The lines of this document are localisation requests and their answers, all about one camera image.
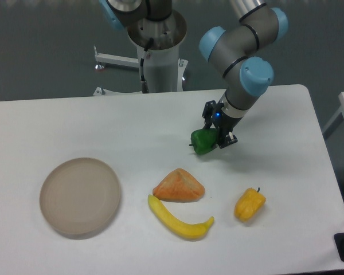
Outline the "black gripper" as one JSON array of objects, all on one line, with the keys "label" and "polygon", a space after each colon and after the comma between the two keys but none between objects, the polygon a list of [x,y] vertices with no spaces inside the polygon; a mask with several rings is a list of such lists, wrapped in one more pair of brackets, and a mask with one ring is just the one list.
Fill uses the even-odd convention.
[{"label": "black gripper", "polygon": [[217,144],[220,149],[238,142],[233,129],[243,118],[244,110],[236,109],[226,100],[216,102],[214,100],[205,103],[202,117],[203,129],[214,126],[217,130]]}]

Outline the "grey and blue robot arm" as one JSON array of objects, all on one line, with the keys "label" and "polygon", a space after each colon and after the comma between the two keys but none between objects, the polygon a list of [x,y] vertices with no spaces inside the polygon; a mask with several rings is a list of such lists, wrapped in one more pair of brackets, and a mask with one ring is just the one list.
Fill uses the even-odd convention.
[{"label": "grey and blue robot arm", "polygon": [[[237,142],[234,127],[271,85],[269,62],[256,56],[261,48],[280,40],[288,30],[286,14],[264,1],[232,1],[239,26],[220,26],[201,38],[199,51],[227,83],[218,101],[208,101],[202,113],[204,127],[192,132],[196,154]],[[172,92],[178,88],[178,50],[187,33],[184,17],[171,1],[101,1],[108,23],[126,29],[136,46],[143,93]]]}]

